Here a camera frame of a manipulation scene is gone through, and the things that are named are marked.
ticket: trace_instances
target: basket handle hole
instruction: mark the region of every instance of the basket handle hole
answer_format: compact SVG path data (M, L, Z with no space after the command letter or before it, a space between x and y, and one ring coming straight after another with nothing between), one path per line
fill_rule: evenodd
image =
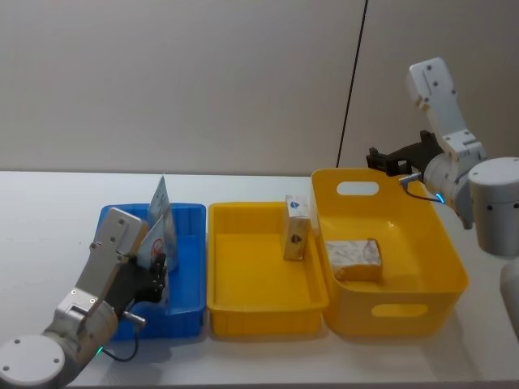
M379 304L371 314L377 318L418 318L428 310L425 304Z
M379 191L379 184L373 181L344 181L337 185L337 193L342 196L372 196Z

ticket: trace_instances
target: package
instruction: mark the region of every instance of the package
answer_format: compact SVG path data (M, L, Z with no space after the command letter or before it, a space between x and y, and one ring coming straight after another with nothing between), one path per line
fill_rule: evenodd
M328 260L339 281L378 281L382 262L375 239L326 241Z
M157 190L153 195L148 209L148 223L155 225L160 217L164 218L165 254L167 257L168 271L176 270L177 261L177 238L175 235L175 224L169 204L168 190L165 187L165 179L162 176Z
M140 244L139 251L137 251L137 264L149 269L152 266L152 261L159 254L165 254L165 224L163 216L159 217ZM157 306L167 309L169 307L168 276L165 277L165 284L162 285L162 288L162 299Z
M301 260L307 244L310 208L307 198L291 194L285 197L285 219L281 232L283 258Z

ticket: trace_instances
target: yellow plastic bin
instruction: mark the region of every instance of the yellow plastic bin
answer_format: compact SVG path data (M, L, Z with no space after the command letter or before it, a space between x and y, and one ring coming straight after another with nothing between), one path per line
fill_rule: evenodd
M308 227L302 261L281 253L285 203L209 207L208 309L217 336L314 334L328 294Z
M330 299L324 311L328 326L345 336L423 336L436 331L468 280L431 203L408 196L396 177L372 169L317 170L311 180ZM374 182L378 191L368 184L375 187L373 195L339 194L342 182L348 182L350 190ZM410 191L426 195L417 182ZM378 242L380 281L336 280L324 243L368 238Z

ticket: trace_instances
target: white table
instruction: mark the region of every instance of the white table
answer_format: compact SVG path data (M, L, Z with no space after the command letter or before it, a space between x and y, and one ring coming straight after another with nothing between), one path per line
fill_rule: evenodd
M40 333L50 323L88 258L100 209L109 203L147 202L158 179L152 174L0 172L0 342ZM172 201L206 206L282 201L285 194L308 195L311 188L308 177L169 175L166 182ZM345 340L324 326L317 338L243 342L215 340L206 331L196 340L144 340L138 356L126 364L100 355L71 385L369 383L400 388L403 383L458 387L477 381L478 387L519 387L514 382L519 379L519 344L499 292L504 261L484 254L474 231L464 231L448 208L437 211L470 286L436 336ZM123 342L113 349L123 355L132 347Z

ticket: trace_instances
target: robotic arm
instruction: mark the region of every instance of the robotic arm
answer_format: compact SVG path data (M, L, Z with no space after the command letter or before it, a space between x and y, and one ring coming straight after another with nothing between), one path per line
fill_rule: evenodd
M426 113L434 134L389 155L370 149L367 164L400 179L404 188L420 180L444 199L464 228L476 225L478 244L487 253L519 255L519 158L487 160L482 144L467 130L457 91L443 59L412 65L406 79L411 99ZM501 294L519 338L519 260L503 267Z
M73 381L108 342L123 318L143 327L126 311L130 303L159 302L165 284L165 255L150 268L136 262L148 224L117 208L103 220L76 285L37 336L21 336L0 348L0 387L55 388Z

